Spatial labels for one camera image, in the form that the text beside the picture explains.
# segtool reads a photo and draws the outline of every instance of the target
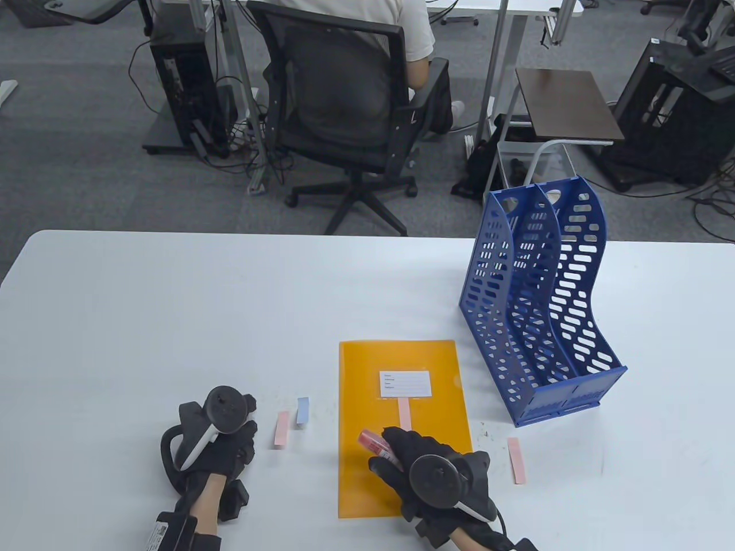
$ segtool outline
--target chair backrest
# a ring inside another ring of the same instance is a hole
[[[301,130],[351,147],[386,145],[392,111],[409,101],[403,29],[247,5],[270,53],[268,126],[275,116],[291,135]]]

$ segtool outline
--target chair wheel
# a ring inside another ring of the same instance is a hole
[[[283,202],[289,209],[294,209],[296,208],[296,205],[298,205],[298,195],[290,193],[289,195],[286,195]]]

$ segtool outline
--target gray carpet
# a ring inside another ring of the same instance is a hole
[[[528,67],[592,71],[607,100],[615,100],[651,36],[679,14],[663,8],[640,15],[635,0],[601,0],[599,9],[573,21],[560,48],[539,45],[541,23],[529,21],[520,55]],[[304,199],[287,209],[287,190],[270,177],[270,192],[245,194],[244,176],[217,172],[194,158],[148,156],[142,136],[154,119],[128,80],[127,65],[143,42],[137,5],[100,26],[74,24],[24,29],[0,4],[0,79],[18,89],[0,109],[0,278],[28,237],[45,228],[133,231],[211,231],[319,234],[333,201]],[[435,26],[436,53],[450,60],[453,95],[467,103],[461,123],[478,116],[494,20],[479,27]],[[675,26],[669,32],[673,36]],[[241,32],[253,80],[262,86],[267,54],[249,26]],[[134,75],[149,103],[163,94],[150,51],[138,53]],[[582,155],[578,172],[604,183]],[[448,194],[462,174],[462,135],[420,145],[413,173],[416,199],[402,192],[385,200],[413,236],[472,237],[480,207]],[[338,170],[298,158],[287,173],[292,184],[339,179]],[[662,184],[637,193],[668,190]],[[601,192],[614,240],[708,241],[681,197],[632,199]],[[735,237],[725,220],[705,214],[716,231]],[[366,209],[350,213],[340,234],[392,235]]]

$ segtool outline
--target pink sticky note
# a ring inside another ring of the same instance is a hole
[[[288,423],[290,421],[288,411],[281,411],[278,414],[278,422],[276,423],[276,438],[273,440],[274,446],[286,447],[288,443]]]
[[[408,398],[398,398],[398,423],[404,431],[411,430],[411,406]]]
[[[517,438],[508,438],[510,464],[513,466],[513,476],[516,484],[526,483],[526,467],[523,465],[523,454],[520,452],[520,442]]]

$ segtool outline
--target black bag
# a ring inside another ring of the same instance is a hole
[[[492,133],[490,141],[482,140],[475,151],[472,152],[470,158],[467,159],[467,175],[459,181],[458,184],[452,186],[451,194],[473,199],[482,202],[482,195],[487,187],[487,179],[490,177],[490,168],[495,154],[498,151],[498,142],[501,139],[501,128],[503,127],[503,119],[505,115],[498,115],[495,118],[495,132]],[[508,129],[506,140],[533,142],[535,133],[529,128]],[[490,182],[490,191],[503,189],[503,176],[499,170],[495,171],[492,182]]]

